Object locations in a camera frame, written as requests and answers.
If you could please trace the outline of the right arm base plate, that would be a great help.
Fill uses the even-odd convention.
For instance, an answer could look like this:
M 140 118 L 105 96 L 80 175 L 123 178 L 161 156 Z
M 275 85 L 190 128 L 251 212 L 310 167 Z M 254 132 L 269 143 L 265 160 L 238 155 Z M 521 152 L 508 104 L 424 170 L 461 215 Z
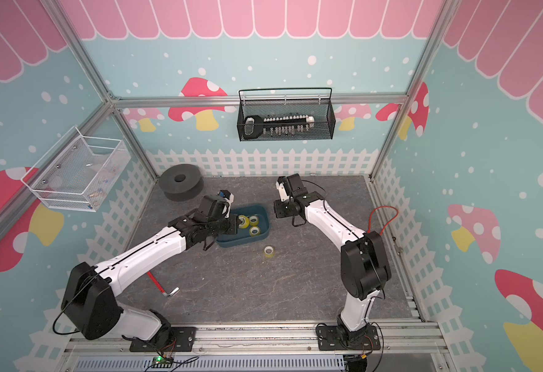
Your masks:
M 318 323 L 315 327 L 318 348 L 330 350 L 360 350 L 370 352 L 380 350 L 381 337 L 374 325 L 364 325 L 356 331 L 349 331 L 345 325 Z

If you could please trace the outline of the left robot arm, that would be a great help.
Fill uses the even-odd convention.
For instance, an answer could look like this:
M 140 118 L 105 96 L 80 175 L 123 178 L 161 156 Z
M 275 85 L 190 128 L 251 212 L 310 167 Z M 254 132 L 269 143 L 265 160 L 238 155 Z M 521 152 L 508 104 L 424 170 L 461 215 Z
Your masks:
M 238 218 L 231 213 L 233 201 L 228 190 L 205 196 L 198 208 L 172 220 L 128 251 L 95 265 L 75 266 L 62 301 L 63 315 L 88 340 L 121 336 L 157 350 L 172 344 L 177 337 L 164 316 L 121 304 L 117 296 L 171 257 L 199 244 L 209 249 L 208 238 L 236 234 Z

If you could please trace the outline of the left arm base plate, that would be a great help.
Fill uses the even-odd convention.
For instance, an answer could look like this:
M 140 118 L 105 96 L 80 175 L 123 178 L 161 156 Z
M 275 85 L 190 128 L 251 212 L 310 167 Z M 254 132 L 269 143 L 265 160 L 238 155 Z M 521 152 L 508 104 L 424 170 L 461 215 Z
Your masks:
M 133 339 L 130 344 L 130 352 L 191 352 L 196 332 L 196 327 L 163 325 L 148 341 Z

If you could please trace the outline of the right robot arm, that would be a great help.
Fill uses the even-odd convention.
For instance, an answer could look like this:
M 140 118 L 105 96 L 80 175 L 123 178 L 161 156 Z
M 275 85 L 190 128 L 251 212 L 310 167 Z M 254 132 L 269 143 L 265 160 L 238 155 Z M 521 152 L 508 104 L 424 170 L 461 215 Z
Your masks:
M 319 229 L 340 251 L 341 280 L 347 291 L 338 316 L 338 329 L 353 338 L 368 325 L 376 299 L 385 295 L 392 270 L 382 235 L 365 232 L 335 212 L 319 192 L 310 192 L 298 174 L 276 181 L 279 199 L 274 201 L 278 219 L 300 217 Z

